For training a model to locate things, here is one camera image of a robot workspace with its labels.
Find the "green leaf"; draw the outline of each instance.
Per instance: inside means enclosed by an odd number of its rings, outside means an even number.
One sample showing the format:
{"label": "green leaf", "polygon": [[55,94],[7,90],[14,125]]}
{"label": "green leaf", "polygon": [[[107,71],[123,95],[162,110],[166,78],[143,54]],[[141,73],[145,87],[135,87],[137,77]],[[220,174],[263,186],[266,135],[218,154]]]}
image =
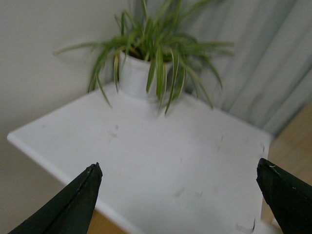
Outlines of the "green leaf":
{"label": "green leaf", "polygon": [[166,66],[165,64],[162,65],[162,73],[163,73],[163,81],[162,81],[162,91],[161,91],[161,95],[160,95],[160,99],[159,99],[159,108],[158,108],[158,112],[160,111],[161,107],[162,107],[162,103],[165,99],[165,94],[166,94],[166,90],[167,90],[167,72],[166,72]]}
{"label": "green leaf", "polygon": [[190,14],[192,14],[194,11],[201,9],[204,5],[208,4],[209,2],[211,2],[212,0],[201,0],[198,2],[195,2],[192,6],[190,6],[188,8],[188,11],[186,13],[184,13],[181,17],[179,22],[181,22],[182,20],[184,20],[186,17],[188,17]]}
{"label": "green leaf", "polygon": [[174,99],[178,99],[183,91],[184,88],[184,83],[185,83],[185,77],[186,77],[186,71],[183,67],[181,67],[181,69],[178,69],[178,84],[176,87],[176,91],[175,94],[173,96],[173,100]]}
{"label": "green leaf", "polygon": [[91,77],[90,77],[90,82],[88,86],[88,92],[95,90],[97,77],[99,76],[101,68],[105,66],[106,60],[107,60],[107,50],[106,48],[104,48],[102,52],[99,54],[93,66]]}
{"label": "green leaf", "polygon": [[160,6],[160,9],[157,11],[155,22],[159,22],[161,17],[167,12],[168,8],[172,4],[174,0],[165,0],[163,4]]}
{"label": "green leaf", "polygon": [[129,21],[131,22],[133,28],[136,28],[136,27],[137,27],[137,24],[136,24],[136,22],[133,20],[131,14],[130,14],[128,11],[123,11],[122,13],[125,14],[125,15],[128,17],[128,19],[129,19]]}
{"label": "green leaf", "polygon": [[120,20],[120,18],[117,15],[114,15],[114,17],[115,17],[116,23],[118,25],[118,28],[121,31],[121,20]]}
{"label": "green leaf", "polygon": [[172,37],[168,37],[164,43],[175,44],[175,43],[197,43],[197,39],[187,33],[177,33]]}
{"label": "green leaf", "polygon": [[98,76],[97,76],[97,84],[98,84],[99,89],[101,90],[101,92],[102,92],[102,94],[103,94],[107,104],[109,105],[110,108],[112,108],[112,105],[110,104],[110,102],[109,102],[109,100],[108,100],[108,98],[107,98],[107,96],[106,96],[106,94],[105,94],[105,92],[103,90],[103,86],[102,86],[101,81],[99,80]]}
{"label": "green leaf", "polygon": [[230,41],[201,41],[198,42],[198,45],[205,48],[205,47],[219,47],[219,46],[234,46],[235,44]]}
{"label": "green leaf", "polygon": [[147,7],[146,7],[146,2],[145,0],[141,0],[141,6],[142,6],[142,9],[143,9],[143,15],[144,15],[144,19],[146,20],[147,17],[148,17],[148,14],[147,14]]}
{"label": "green leaf", "polygon": [[190,75],[190,77],[191,77],[196,83],[199,84],[199,86],[200,86],[201,90],[203,91],[203,93],[204,93],[204,95],[205,95],[205,97],[206,97],[206,99],[207,99],[207,101],[208,101],[210,107],[213,108],[213,104],[212,104],[211,99],[210,99],[210,97],[209,97],[209,95],[208,95],[208,92],[206,91],[204,85],[202,84],[201,79],[198,77],[198,75],[196,74],[196,72],[195,72],[191,67],[189,67],[188,65],[186,65],[183,61],[181,61],[181,66],[183,66],[183,67],[185,68],[186,72]]}
{"label": "green leaf", "polygon": [[150,70],[148,72],[148,78],[147,78],[147,84],[146,84],[146,92],[147,93],[150,91],[151,84],[152,84],[153,79],[154,79],[155,67],[156,67],[156,59],[153,58],[151,60]]}
{"label": "green leaf", "polygon": [[193,87],[194,87],[194,89],[195,89],[196,98],[199,98],[199,90],[198,90],[197,84],[196,84],[196,82],[195,82],[195,80],[194,80],[193,77],[189,76],[189,78],[191,78],[191,82],[192,82]]}
{"label": "green leaf", "polygon": [[162,94],[162,85],[163,85],[163,57],[162,57],[162,50],[160,47],[157,48],[156,52],[156,94],[158,99],[161,99]]}
{"label": "green leaf", "polygon": [[173,63],[173,74],[172,74],[172,84],[171,84],[171,91],[170,91],[170,96],[169,100],[167,103],[167,108],[165,110],[165,114],[167,113],[171,102],[173,101],[174,97],[174,91],[175,91],[175,86],[176,86],[176,76],[177,76],[177,71],[178,71],[178,66],[179,66],[179,53],[177,50],[171,50],[171,55],[172,55],[172,63]]}
{"label": "green leaf", "polygon": [[146,55],[145,55],[145,57],[144,57],[144,61],[148,61],[149,58],[150,58],[150,52],[147,51],[147,53],[146,53]]}
{"label": "green leaf", "polygon": [[98,47],[101,44],[102,44],[101,42],[93,41],[93,42],[86,42],[86,43],[81,43],[81,44],[77,44],[77,45],[71,45],[71,46],[67,46],[65,48],[54,51],[53,55],[59,55],[59,54],[64,53],[66,51],[81,49],[81,48],[85,48],[85,47]]}
{"label": "green leaf", "polygon": [[211,71],[213,72],[214,76],[216,77],[217,81],[219,82],[221,89],[223,89],[223,84],[222,84],[222,79],[219,75],[219,72],[217,71],[217,69],[215,68],[215,66],[212,64],[212,62],[210,61],[210,59],[208,57],[203,57],[203,59],[205,60],[206,64],[208,65],[208,67],[211,69]]}
{"label": "green leaf", "polygon": [[181,0],[175,0],[171,4],[169,12],[164,16],[160,22],[161,39],[165,39],[169,34],[175,33],[179,26],[179,18],[181,13]]}
{"label": "green leaf", "polygon": [[126,54],[129,54],[130,49],[132,48],[132,45],[135,44],[137,37],[137,32],[133,31],[128,36],[128,42],[127,42],[127,48],[126,48]]}
{"label": "green leaf", "polygon": [[125,13],[123,12],[121,14],[121,21],[120,21],[120,25],[121,25],[121,35],[125,34]]}
{"label": "green leaf", "polygon": [[118,66],[119,66],[119,53],[116,53],[115,58],[114,58],[114,81],[115,81],[115,86],[116,86],[117,92],[118,92],[117,83],[118,83],[118,80],[119,80],[119,77],[118,77],[118,72],[119,72]]}
{"label": "green leaf", "polygon": [[211,51],[211,54],[216,54],[216,55],[229,55],[229,56],[233,56],[234,55],[234,51],[230,50],[228,48],[214,48]]}

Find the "wooden floor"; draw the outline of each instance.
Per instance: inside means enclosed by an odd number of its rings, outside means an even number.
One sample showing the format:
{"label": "wooden floor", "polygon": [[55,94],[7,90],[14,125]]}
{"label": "wooden floor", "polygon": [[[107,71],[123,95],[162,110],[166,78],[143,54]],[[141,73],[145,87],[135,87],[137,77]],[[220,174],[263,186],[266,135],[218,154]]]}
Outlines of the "wooden floor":
{"label": "wooden floor", "polygon": [[[269,161],[312,185],[312,101],[282,131],[269,149]],[[261,217],[272,223],[274,215],[263,201]]]}
{"label": "wooden floor", "polygon": [[94,210],[87,234],[126,234],[123,230]]}

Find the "plant leaf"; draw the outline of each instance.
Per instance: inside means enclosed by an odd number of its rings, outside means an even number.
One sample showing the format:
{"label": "plant leaf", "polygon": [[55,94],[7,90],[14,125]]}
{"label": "plant leaf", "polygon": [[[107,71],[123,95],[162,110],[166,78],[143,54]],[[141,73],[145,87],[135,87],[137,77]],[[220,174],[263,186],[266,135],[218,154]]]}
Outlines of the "plant leaf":
{"label": "plant leaf", "polygon": [[95,90],[96,84],[97,84],[97,77],[99,76],[99,72],[102,68],[102,66],[105,66],[105,62],[107,60],[107,50],[104,48],[102,52],[99,54],[90,77],[90,82],[88,86],[88,92]]}
{"label": "plant leaf", "polygon": [[130,49],[132,48],[132,45],[135,44],[135,40],[137,37],[137,31],[133,31],[128,36],[128,42],[127,42],[127,48],[126,48],[126,54],[129,54]]}
{"label": "plant leaf", "polygon": [[177,71],[178,71],[178,66],[179,66],[179,53],[177,50],[171,50],[171,55],[172,55],[172,62],[173,62],[173,74],[172,74],[172,84],[171,84],[171,91],[170,91],[170,96],[169,100],[167,103],[167,107],[165,110],[165,114],[167,113],[170,104],[173,100],[174,97],[174,91],[175,91],[175,86],[176,86],[176,76],[177,76]]}
{"label": "plant leaf", "polygon": [[212,0],[201,0],[198,2],[195,2],[192,6],[190,6],[188,8],[188,11],[186,13],[184,13],[183,15],[181,15],[179,23],[184,20],[186,17],[188,17],[190,14],[192,14],[194,11],[202,8],[204,5],[208,4],[209,2],[211,2]]}
{"label": "plant leaf", "polygon": [[107,96],[106,96],[106,94],[105,94],[105,92],[103,90],[103,86],[102,86],[101,81],[99,80],[98,76],[97,76],[97,84],[98,84],[99,89],[101,90],[101,92],[102,92],[102,94],[103,94],[107,104],[109,105],[110,108],[112,108],[112,105],[110,104],[110,102],[109,102],[109,100],[108,100],[108,98],[107,98]]}
{"label": "plant leaf", "polygon": [[146,7],[146,2],[145,0],[141,0],[141,6],[142,6],[142,9],[143,9],[143,15],[144,15],[144,20],[147,19],[148,17],[148,14],[147,14],[147,7]]}
{"label": "plant leaf", "polygon": [[186,77],[186,71],[183,67],[181,67],[181,69],[178,69],[178,84],[176,87],[176,91],[175,94],[173,96],[173,100],[174,99],[178,99],[183,91],[183,87],[184,87],[184,83],[185,83],[185,77]]}
{"label": "plant leaf", "polygon": [[128,17],[128,19],[130,20],[130,22],[131,22],[133,28],[136,28],[136,27],[137,27],[137,24],[136,24],[136,22],[133,20],[131,14],[130,14],[128,11],[123,11],[123,14],[125,14],[125,15]]}
{"label": "plant leaf", "polygon": [[119,67],[119,53],[116,53],[115,58],[114,58],[114,81],[115,81],[115,86],[116,86],[116,91],[118,92],[118,86],[117,83],[119,81],[118,77],[118,67]]}
{"label": "plant leaf", "polygon": [[213,65],[213,63],[210,61],[210,59],[208,57],[203,57],[203,60],[206,62],[207,66],[211,69],[211,71],[213,72],[214,76],[216,77],[217,81],[220,84],[221,89],[223,89],[223,84],[222,84],[222,79],[219,75],[219,72],[217,71],[217,69],[215,68],[215,66]]}
{"label": "plant leaf", "polygon": [[152,84],[153,79],[154,79],[155,67],[156,67],[156,59],[153,58],[151,60],[150,70],[148,72],[148,78],[147,78],[147,84],[146,84],[146,92],[147,93],[150,91],[151,84]]}
{"label": "plant leaf", "polygon": [[157,48],[156,52],[156,94],[158,99],[161,98],[162,93],[162,85],[163,85],[163,57],[162,57],[162,50],[160,47]]}
{"label": "plant leaf", "polygon": [[173,0],[165,0],[163,2],[163,4],[160,6],[160,9],[157,11],[156,15],[156,19],[155,22],[159,22],[159,20],[161,19],[161,17],[166,13],[166,11],[168,10],[169,6],[172,4]]}
{"label": "plant leaf", "polygon": [[208,95],[208,92],[206,91],[204,85],[202,84],[201,79],[198,77],[196,72],[191,67],[186,65],[183,61],[181,61],[181,66],[183,66],[185,68],[186,72],[190,75],[190,77],[192,79],[194,79],[194,81],[199,84],[199,86],[200,86],[201,90],[203,91],[203,93],[204,93],[204,95],[205,95],[205,97],[206,97],[210,107],[213,108],[213,103],[211,102],[211,99],[210,99],[210,97]]}
{"label": "plant leaf", "polygon": [[67,46],[65,48],[62,48],[62,49],[54,51],[53,55],[59,55],[59,54],[64,53],[66,51],[80,49],[80,48],[85,48],[85,47],[97,47],[97,46],[99,46],[101,44],[102,44],[101,42],[93,41],[93,42],[80,43],[80,44],[77,44],[77,45],[71,45],[71,46]]}
{"label": "plant leaf", "polygon": [[121,20],[120,20],[120,25],[121,25],[121,35],[124,35],[125,34],[125,13],[123,12],[121,14]]}
{"label": "plant leaf", "polygon": [[162,85],[162,91],[161,91],[160,100],[159,100],[158,112],[160,111],[162,107],[162,103],[164,102],[166,89],[167,89],[167,72],[166,72],[166,66],[164,63],[162,65],[162,73],[163,73],[163,81],[162,81],[163,85]]}

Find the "table top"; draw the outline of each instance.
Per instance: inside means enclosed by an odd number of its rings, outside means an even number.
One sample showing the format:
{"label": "table top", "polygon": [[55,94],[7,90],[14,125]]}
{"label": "table top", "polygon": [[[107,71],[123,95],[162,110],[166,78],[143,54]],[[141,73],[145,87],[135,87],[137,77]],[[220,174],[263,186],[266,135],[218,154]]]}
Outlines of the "table top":
{"label": "table top", "polygon": [[183,94],[164,115],[157,103],[114,84],[8,135],[68,184],[99,162],[96,208],[130,234],[254,233],[262,194],[256,168],[272,136]]}

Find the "smudge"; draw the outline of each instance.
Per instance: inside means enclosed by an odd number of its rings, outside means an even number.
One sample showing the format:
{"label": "smudge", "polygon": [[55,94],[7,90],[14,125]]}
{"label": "smudge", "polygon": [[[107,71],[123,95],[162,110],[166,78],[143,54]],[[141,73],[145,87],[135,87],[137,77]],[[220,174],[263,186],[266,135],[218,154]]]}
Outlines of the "smudge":
{"label": "smudge", "polygon": [[174,197],[178,198],[182,195],[182,193],[184,192],[185,188],[182,187],[180,190],[178,190],[176,193],[174,193]]}
{"label": "smudge", "polygon": [[111,136],[113,137],[113,138],[117,138],[117,134],[116,133],[111,133]]}
{"label": "smudge", "polygon": [[203,196],[203,193],[204,193],[204,191],[202,190],[201,192],[198,192],[198,191],[196,191],[196,196],[198,197],[198,198],[201,198],[201,196]]}
{"label": "smudge", "polygon": [[255,228],[255,219],[253,220],[253,227],[252,228],[246,228],[243,226],[240,226],[238,223],[236,224],[236,230],[245,234],[251,234],[254,232]]}
{"label": "smudge", "polygon": [[264,153],[264,151],[265,151],[265,146],[264,146],[264,144],[261,142],[260,143],[260,146],[261,146],[261,148],[262,148],[262,152]]}

